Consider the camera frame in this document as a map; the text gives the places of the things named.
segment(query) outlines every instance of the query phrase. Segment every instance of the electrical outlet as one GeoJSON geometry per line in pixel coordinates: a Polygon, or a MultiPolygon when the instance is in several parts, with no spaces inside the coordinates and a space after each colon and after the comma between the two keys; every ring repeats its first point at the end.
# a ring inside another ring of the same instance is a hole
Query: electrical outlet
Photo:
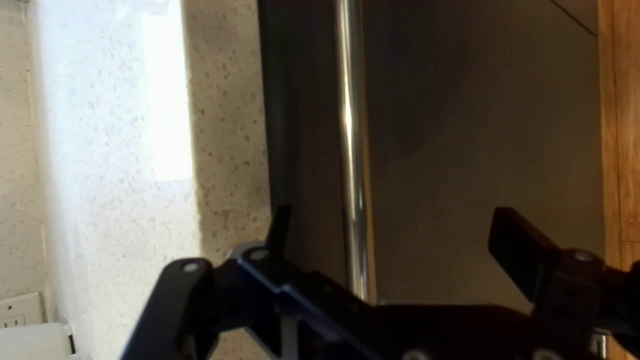
{"type": "Polygon", "coordinates": [[[0,329],[41,325],[41,305],[38,293],[0,300],[0,329]]]}

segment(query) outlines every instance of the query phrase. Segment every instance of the white wall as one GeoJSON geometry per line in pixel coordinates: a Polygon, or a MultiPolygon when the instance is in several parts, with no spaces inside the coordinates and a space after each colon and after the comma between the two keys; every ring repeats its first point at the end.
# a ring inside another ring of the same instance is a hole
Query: white wall
{"type": "Polygon", "coordinates": [[[43,289],[36,123],[23,9],[0,0],[0,298],[43,289]]]}
{"type": "Polygon", "coordinates": [[[54,318],[118,359],[160,269],[200,251],[177,0],[32,0],[54,318]]]}

